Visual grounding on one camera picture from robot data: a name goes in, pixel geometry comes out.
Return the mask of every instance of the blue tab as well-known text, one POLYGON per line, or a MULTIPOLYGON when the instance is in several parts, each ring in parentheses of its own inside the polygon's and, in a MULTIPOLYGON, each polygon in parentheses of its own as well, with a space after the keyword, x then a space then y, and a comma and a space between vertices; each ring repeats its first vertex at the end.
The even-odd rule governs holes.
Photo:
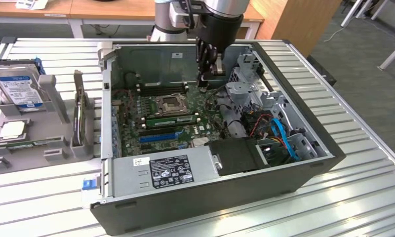
POLYGON ((81 190, 91 190, 96 188, 97 188, 97 181, 95 179, 84 180, 84 185, 81 187, 81 190))

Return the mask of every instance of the metal slats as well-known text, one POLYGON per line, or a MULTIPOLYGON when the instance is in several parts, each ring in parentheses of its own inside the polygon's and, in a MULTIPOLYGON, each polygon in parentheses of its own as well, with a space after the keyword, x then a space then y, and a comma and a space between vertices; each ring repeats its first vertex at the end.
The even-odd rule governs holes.
MULTIPOLYGON (((77 39, 20 39, 9 58, 33 55, 31 48, 41 48, 48 70, 61 69, 64 73, 75 68, 91 67, 93 70, 91 64, 96 63, 97 54, 92 48, 96 43, 77 39), (57 48, 71 48, 72 52, 57 52, 57 48)), ((288 45, 279 40, 262 41, 260 44, 347 158, 292 194, 132 232, 128 236, 184 236, 186 232, 191 237, 395 236, 395 161, 288 45)), ((101 76, 96 72, 84 74, 84 78, 88 96, 96 98, 97 142, 101 76)), ((270 75, 267 79, 278 88, 270 75)), ((57 75, 63 99, 73 98, 72 82, 69 74, 57 75)), ((99 144, 95 145, 95 155, 99 155, 99 144)), ((77 192, 83 178, 97 173, 99 169, 100 161, 95 159, 0 175, 0 197, 19 194, 17 197, 0 198, 0 213, 17 212, 0 217, 0 236, 4 233, 17 233, 19 236, 107 236, 89 210, 80 209, 77 192)))

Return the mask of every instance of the power supply label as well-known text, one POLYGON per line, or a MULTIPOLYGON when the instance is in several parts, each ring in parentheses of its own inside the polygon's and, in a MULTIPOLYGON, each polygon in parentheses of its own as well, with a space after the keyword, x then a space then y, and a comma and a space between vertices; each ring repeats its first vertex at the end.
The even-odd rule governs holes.
POLYGON ((23 108, 43 105, 40 94, 37 90, 31 87, 33 82, 29 76, 0 77, 0 83, 15 105, 23 108))
POLYGON ((156 189, 195 181, 187 155, 149 160, 149 168, 156 189))

